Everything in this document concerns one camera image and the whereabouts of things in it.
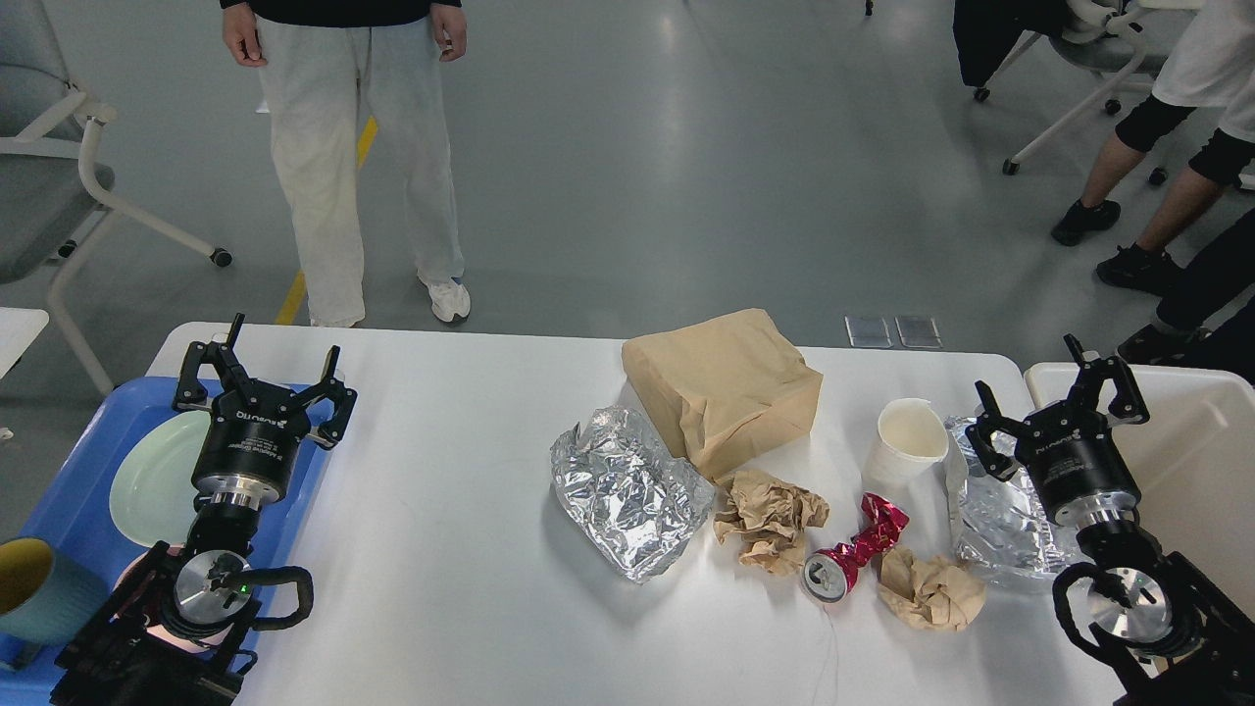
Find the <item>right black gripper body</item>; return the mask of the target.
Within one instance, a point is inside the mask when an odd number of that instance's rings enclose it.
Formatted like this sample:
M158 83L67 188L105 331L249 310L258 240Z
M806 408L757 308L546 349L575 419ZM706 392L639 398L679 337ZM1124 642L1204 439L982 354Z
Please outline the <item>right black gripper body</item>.
M1049 406L1024 420L1017 459L1050 523L1089 527L1130 519L1141 490L1112 436L1107 413Z

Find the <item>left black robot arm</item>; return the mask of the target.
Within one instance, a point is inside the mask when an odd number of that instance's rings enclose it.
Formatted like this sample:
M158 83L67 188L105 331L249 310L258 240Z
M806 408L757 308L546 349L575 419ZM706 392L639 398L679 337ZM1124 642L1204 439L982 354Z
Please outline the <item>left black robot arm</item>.
M56 657L54 705L228 705L251 631L292 630L314 607L302 567L252 557L261 514L282 502L305 439L345 436L356 393L336 376L339 347L301 390L247 374L236 357L245 319L223 341L192 341L172 408L205 411L208 429L191 473L196 515L179 551L158 540L122 576Z

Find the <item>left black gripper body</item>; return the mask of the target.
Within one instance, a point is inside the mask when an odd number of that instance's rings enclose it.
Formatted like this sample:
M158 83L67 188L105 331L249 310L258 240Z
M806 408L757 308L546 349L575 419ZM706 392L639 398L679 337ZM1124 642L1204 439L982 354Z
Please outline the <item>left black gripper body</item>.
M202 493L245 487L260 502L287 493L297 448L311 429L296 393L221 393L211 403L210 429L192 472Z

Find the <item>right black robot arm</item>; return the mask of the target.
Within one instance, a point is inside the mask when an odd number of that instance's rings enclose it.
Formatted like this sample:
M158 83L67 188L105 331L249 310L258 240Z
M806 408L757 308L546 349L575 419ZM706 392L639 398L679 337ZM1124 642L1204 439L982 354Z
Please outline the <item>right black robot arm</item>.
M1150 411L1130 362L1064 344L1079 372L1063 399L1022 420L976 381L980 408L968 440L986 474L1027 470L1047 519L1076 529L1083 561L1052 584L1055 619L1113 670L1124 705L1250 705L1252 621L1178 551L1141 525L1142 493L1113 429Z

